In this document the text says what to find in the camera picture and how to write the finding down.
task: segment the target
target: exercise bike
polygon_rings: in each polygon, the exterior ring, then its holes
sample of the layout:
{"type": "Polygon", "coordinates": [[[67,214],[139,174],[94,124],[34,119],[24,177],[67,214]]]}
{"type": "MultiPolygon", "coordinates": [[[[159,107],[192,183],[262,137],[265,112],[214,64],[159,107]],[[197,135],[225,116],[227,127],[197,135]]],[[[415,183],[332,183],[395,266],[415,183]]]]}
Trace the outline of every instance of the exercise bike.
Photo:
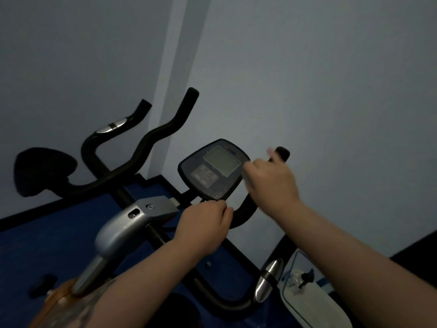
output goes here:
{"type": "MultiPolygon", "coordinates": [[[[89,198],[110,193],[122,211],[110,219],[99,231],[95,247],[97,254],[76,278],[64,282],[53,290],[56,277],[44,276],[31,287],[29,295],[48,295],[43,308],[30,327],[42,325],[52,315],[67,309],[111,278],[114,270],[127,254],[144,241],[158,249],[170,240],[169,228],[162,225],[177,215],[180,209],[190,205],[196,197],[202,200],[226,200],[242,180],[243,164],[249,160],[240,148],[225,139],[218,139],[189,155],[178,165],[178,172],[188,186],[179,200],[165,196],[143,198],[135,201],[122,186],[145,163],[153,145],[177,132],[188,119],[199,96],[189,88],[176,115],[168,123],[149,131],[139,142],[133,156],[123,165],[109,170],[96,155],[102,143],[138,125],[152,105],[142,100],[135,112],[95,131],[81,147],[85,165],[96,177],[94,182],[74,185],[68,180],[77,167],[77,161],[65,154],[48,148],[34,147],[17,155],[14,165],[14,181],[17,191],[24,197],[34,196],[48,189],[62,198],[89,198]]],[[[284,161],[289,152],[276,148],[284,161]]],[[[234,211],[231,228],[245,223],[256,211],[257,206],[249,195],[234,211]]],[[[241,320],[253,314],[276,287],[284,264],[294,253],[296,246],[283,237],[259,271],[259,278],[238,300],[222,298],[193,269],[182,280],[200,304],[215,316],[226,320],[241,320]]]]}

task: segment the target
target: forearm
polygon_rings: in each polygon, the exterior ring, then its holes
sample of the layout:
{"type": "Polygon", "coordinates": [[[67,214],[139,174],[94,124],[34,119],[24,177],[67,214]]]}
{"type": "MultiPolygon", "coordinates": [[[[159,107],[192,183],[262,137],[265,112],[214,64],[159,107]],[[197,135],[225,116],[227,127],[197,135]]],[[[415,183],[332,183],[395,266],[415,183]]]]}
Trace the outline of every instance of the forearm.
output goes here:
{"type": "Polygon", "coordinates": [[[179,244],[166,243],[117,277],[97,302],[87,327],[144,327],[198,259],[179,244]]]}
{"type": "Polygon", "coordinates": [[[424,281],[303,204],[276,220],[367,326],[436,324],[437,291],[424,281]]]}

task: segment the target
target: blue floor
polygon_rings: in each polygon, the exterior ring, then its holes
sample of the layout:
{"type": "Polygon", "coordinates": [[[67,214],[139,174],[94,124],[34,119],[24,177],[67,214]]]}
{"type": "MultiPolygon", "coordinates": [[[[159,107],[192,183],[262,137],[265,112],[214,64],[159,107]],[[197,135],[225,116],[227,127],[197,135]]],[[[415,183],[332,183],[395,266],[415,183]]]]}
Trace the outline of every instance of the blue floor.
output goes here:
{"type": "MultiPolygon", "coordinates": [[[[134,184],[128,190],[136,199],[158,195],[170,198],[159,184],[147,188],[134,184]]],[[[78,276],[95,255],[97,232],[119,211],[110,195],[102,195],[0,233],[0,327],[26,327],[44,303],[43,297],[29,299],[27,288],[46,273],[59,277],[56,287],[78,276]]],[[[167,226],[175,226],[178,219],[179,216],[167,226]]],[[[152,252],[145,242],[123,261],[116,273],[129,269],[152,252]]],[[[253,281],[222,247],[203,259],[197,269],[222,297],[230,300],[240,298],[253,281]],[[212,264],[209,269],[205,267],[207,261],[212,264]]],[[[195,303],[206,328],[300,327],[279,297],[270,297],[258,312],[243,321],[226,322],[207,312],[182,284],[173,292],[195,303]]]]}

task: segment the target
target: wall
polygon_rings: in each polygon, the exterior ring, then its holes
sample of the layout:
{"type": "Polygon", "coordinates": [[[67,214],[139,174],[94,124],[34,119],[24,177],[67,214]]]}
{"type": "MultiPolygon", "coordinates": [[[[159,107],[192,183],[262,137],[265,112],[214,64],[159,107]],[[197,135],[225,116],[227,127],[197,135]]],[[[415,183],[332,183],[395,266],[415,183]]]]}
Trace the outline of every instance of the wall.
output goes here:
{"type": "MultiPolygon", "coordinates": [[[[93,180],[80,145],[94,130],[153,101],[173,0],[0,1],[0,217],[50,202],[21,198],[15,156],[32,146],[79,161],[74,183],[93,180]]],[[[110,168],[126,161],[144,120],[98,150],[110,168]]]]}
{"type": "MultiPolygon", "coordinates": [[[[385,255],[437,228],[436,0],[212,0],[187,86],[200,97],[162,174],[217,138],[290,149],[302,199],[385,255]]],[[[229,198],[237,207],[242,184],[229,198]]],[[[228,238],[260,266],[261,212],[228,238]]]]}

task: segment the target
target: display screen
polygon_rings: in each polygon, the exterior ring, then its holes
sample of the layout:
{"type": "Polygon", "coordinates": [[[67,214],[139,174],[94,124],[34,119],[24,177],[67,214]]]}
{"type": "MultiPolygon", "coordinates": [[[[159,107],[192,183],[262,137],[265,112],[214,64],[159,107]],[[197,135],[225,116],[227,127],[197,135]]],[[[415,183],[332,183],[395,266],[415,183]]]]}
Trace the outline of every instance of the display screen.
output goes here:
{"type": "Polygon", "coordinates": [[[241,162],[239,162],[220,146],[216,146],[203,158],[226,177],[231,175],[232,172],[236,170],[239,165],[241,165],[241,162]]]}

